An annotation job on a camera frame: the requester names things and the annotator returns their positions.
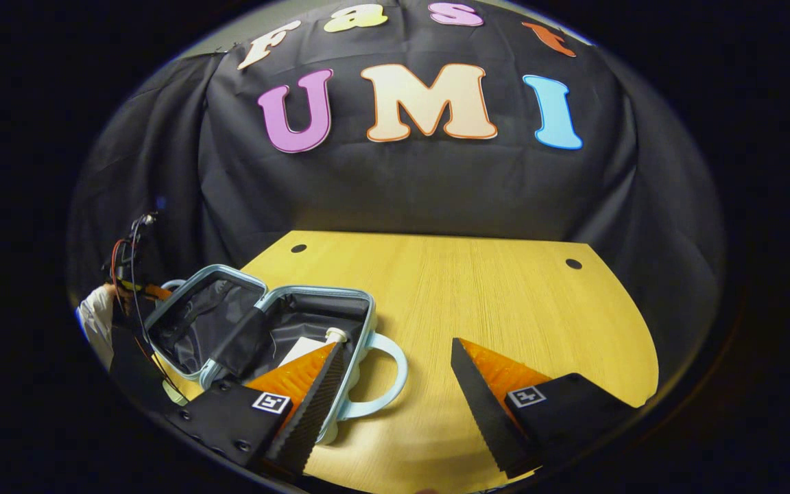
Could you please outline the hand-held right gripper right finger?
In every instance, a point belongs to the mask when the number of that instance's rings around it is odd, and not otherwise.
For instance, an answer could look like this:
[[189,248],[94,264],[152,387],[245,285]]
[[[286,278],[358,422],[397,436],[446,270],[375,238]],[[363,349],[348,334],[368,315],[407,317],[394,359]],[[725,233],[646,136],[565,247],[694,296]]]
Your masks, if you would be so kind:
[[510,479],[577,460],[635,410],[580,373],[549,377],[464,338],[452,341],[451,368],[496,466]]

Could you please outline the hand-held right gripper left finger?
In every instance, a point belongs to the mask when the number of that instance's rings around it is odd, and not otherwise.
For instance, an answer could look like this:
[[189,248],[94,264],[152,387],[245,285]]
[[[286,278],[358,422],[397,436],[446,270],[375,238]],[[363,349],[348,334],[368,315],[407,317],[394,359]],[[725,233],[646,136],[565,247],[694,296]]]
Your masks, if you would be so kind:
[[294,480],[304,471],[344,376],[343,344],[328,343],[250,384],[218,379],[165,419],[241,468]]

